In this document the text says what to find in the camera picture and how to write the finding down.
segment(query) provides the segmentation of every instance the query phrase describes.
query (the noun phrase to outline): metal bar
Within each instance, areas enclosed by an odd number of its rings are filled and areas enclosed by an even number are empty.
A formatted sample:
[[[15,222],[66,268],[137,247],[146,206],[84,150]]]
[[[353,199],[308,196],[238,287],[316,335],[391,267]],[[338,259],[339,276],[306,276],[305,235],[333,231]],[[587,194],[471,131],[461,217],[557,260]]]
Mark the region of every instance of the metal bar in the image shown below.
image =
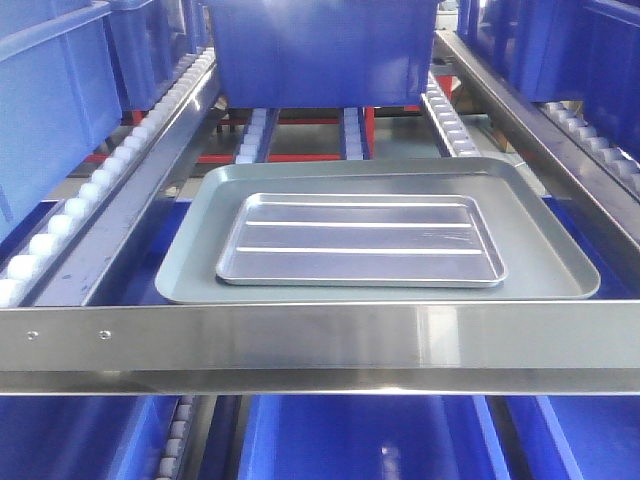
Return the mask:
[[[376,151],[376,111],[373,107],[364,109],[364,122],[369,146],[369,158],[373,158]]]
[[[640,301],[4,310],[0,392],[635,393],[639,311]]]
[[[457,75],[616,274],[640,294],[640,205],[620,184],[451,32],[436,43]]]
[[[91,228],[53,273],[27,297],[32,305],[96,305],[117,302],[132,265],[141,260],[164,216],[224,112],[209,115],[219,96],[215,70],[207,70],[179,104],[166,130]]]

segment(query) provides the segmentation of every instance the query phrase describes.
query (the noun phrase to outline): metal tray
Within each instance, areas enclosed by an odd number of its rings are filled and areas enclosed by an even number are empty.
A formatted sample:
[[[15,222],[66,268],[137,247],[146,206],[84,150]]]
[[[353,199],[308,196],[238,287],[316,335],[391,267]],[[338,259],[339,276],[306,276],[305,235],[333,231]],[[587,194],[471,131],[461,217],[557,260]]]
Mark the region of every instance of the metal tray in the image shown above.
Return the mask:
[[[236,285],[492,287],[506,270],[463,195],[256,193],[216,273]]]
[[[242,203],[256,193],[472,197],[509,275],[493,288],[231,285],[215,266]],[[598,271],[519,172],[501,160],[447,158],[230,165],[204,179],[156,276],[179,303],[403,302],[591,296]]]

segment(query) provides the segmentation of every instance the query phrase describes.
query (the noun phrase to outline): tray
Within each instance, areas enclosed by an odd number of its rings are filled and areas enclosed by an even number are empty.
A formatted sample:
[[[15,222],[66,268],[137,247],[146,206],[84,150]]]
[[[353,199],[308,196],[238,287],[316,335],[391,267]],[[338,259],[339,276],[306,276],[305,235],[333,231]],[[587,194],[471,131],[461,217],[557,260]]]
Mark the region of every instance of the tray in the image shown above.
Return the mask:
[[[215,265],[256,193],[472,197],[509,275],[493,288],[231,285]],[[229,165],[205,177],[156,276],[178,303],[402,302],[591,296],[598,271],[519,172],[491,158]]]
[[[216,267],[237,285],[492,287],[506,270],[473,198],[256,193]]]

